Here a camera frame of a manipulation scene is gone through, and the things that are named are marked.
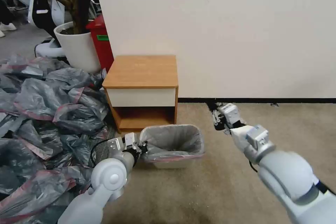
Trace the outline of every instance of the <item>white wall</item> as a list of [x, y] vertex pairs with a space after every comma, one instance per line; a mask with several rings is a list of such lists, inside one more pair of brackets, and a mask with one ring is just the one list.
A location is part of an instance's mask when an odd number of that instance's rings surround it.
[[175, 54], [179, 97], [336, 97], [336, 0], [100, 0], [114, 55]]

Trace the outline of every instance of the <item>red container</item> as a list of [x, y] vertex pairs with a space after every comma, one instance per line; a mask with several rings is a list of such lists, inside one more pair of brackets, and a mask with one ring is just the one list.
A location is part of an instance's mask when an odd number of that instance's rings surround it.
[[103, 14], [98, 16], [92, 22], [88, 23], [86, 28], [91, 32], [101, 68], [106, 68], [106, 72], [108, 72], [114, 61], [114, 58], [107, 35]]

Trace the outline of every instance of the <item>pile of trash bags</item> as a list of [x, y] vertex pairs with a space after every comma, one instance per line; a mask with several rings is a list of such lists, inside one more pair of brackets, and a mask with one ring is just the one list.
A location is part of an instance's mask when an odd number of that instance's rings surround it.
[[90, 186], [91, 147], [114, 135], [102, 76], [45, 57], [0, 64], [0, 224], [56, 223]]

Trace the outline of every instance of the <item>wooden tabletop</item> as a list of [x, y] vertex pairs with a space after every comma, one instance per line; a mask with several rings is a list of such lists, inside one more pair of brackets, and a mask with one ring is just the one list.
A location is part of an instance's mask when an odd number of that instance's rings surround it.
[[174, 55], [117, 56], [103, 82], [104, 88], [176, 88], [176, 57]]

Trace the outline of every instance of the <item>white flower pot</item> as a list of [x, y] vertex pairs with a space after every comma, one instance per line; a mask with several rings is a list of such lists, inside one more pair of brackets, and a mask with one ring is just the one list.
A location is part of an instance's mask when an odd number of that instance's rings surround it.
[[73, 22], [57, 26], [55, 35], [63, 48], [66, 58], [74, 68], [96, 73], [101, 69], [91, 33], [65, 35], [60, 32], [73, 27]]

